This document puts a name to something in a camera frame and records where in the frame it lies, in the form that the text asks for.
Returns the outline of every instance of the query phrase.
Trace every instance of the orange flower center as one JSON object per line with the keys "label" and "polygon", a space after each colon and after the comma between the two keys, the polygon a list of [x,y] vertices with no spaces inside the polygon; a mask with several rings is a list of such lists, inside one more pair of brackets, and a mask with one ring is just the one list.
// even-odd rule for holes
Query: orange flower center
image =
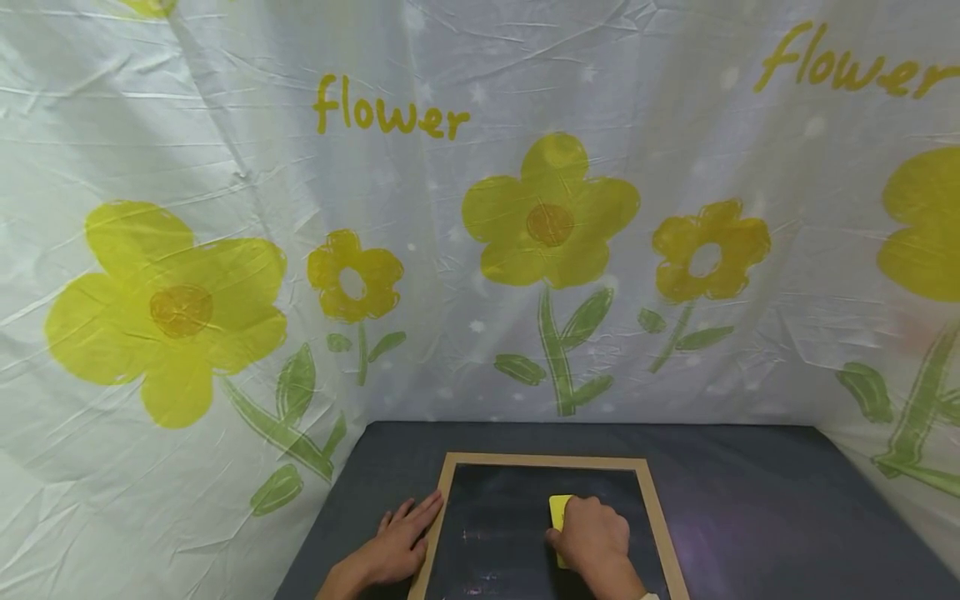
{"label": "orange flower center", "polygon": [[197,335],[213,316],[213,297],[196,285],[164,288],[150,298],[150,316],[168,338]]}
{"label": "orange flower center", "polygon": [[573,215],[556,204],[540,204],[527,215],[527,231],[544,246],[560,246],[573,232]]}

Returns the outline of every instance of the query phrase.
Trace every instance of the green stem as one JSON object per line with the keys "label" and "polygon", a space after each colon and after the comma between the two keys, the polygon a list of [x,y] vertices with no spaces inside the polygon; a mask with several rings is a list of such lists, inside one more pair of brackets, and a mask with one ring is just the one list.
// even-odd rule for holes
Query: green stem
{"label": "green stem", "polygon": [[362,386],[367,383],[367,330],[363,327],[363,322],[359,324],[359,333],[357,345],[360,347],[360,372],[357,374],[357,385]]}
{"label": "green stem", "polygon": [[553,322],[553,307],[550,304],[550,286],[544,286],[540,293],[540,309],[537,320],[540,325],[540,341],[546,364],[553,379],[553,389],[557,395],[557,414],[570,417],[576,412],[573,403],[573,379],[570,376],[570,364],[566,360],[564,345],[557,335],[557,326]]}
{"label": "green stem", "polygon": [[659,371],[663,363],[666,362],[666,359],[670,358],[670,355],[673,354],[673,348],[677,345],[677,342],[680,341],[680,337],[684,335],[686,324],[690,322],[691,314],[693,314],[693,300],[684,307],[684,312],[681,313],[680,320],[677,321],[677,326],[673,328],[670,339],[666,341],[666,345],[663,347],[663,350],[660,351],[660,356],[658,356],[654,364],[650,366],[650,372]]}
{"label": "green stem", "polygon": [[[253,431],[274,447],[300,461],[305,467],[317,473],[326,481],[330,481],[333,477],[333,463],[326,452],[320,450],[306,434],[281,422],[269,412],[257,406],[229,379],[223,377],[222,381],[233,408]],[[335,444],[329,444],[328,446],[330,452],[336,447]]]}
{"label": "green stem", "polygon": [[896,477],[901,468],[914,467],[922,458],[926,436],[941,408],[940,398],[958,332],[960,321],[946,324],[937,334],[917,372],[889,449],[874,458],[877,468],[887,477]]}

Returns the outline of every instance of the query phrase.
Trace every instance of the black board surface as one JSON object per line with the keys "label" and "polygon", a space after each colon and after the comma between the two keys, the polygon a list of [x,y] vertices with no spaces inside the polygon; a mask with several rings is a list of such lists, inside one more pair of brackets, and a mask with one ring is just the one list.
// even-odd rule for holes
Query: black board surface
{"label": "black board surface", "polygon": [[632,470],[502,465],[456,467],[426,600],[588,600],[543,541],[549,497],[597,496],[630,523],[630,559],[649,591],[669,600],[643,497]]}

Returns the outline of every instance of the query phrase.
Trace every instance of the chalkboard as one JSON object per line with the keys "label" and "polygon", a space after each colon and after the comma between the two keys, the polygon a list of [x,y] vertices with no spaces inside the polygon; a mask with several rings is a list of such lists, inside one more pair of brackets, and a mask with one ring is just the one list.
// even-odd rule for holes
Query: chalkboard
{"label": "chalkboard", "polygon": [[[446,505],[431,529],[430,556],[411,600],[592,598],[576,573],[557,566],[543,540],[548,498],[565,493],[597,496],[623,515],[630,523],[630,559],[644,585],[661,600],[687,600],[678,567],[666,569],[680,578],[668,585],[662,554],[673,566],[676,556],[652,480],[649,491],[641,487],[643,476],[649,479],[644,461],[451,453],[448,462],[441,477]],[[654,495],[652,511],[646,492]]]}

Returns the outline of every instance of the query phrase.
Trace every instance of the yellow sponge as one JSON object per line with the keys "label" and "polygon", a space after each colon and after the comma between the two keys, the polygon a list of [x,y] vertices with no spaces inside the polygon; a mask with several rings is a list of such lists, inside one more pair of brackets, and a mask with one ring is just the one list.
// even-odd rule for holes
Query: yellow sponge
{"label": "yellow sponge", "polygon": [[[553,521],[553,528],[557,531],[564,530],[564,512],[566,511],[566,501],[573,497],[572,493],[550,496],[550,520]],[[570,568],[564,562],[561,556],[557,555],[557,566],[559,568]]]}

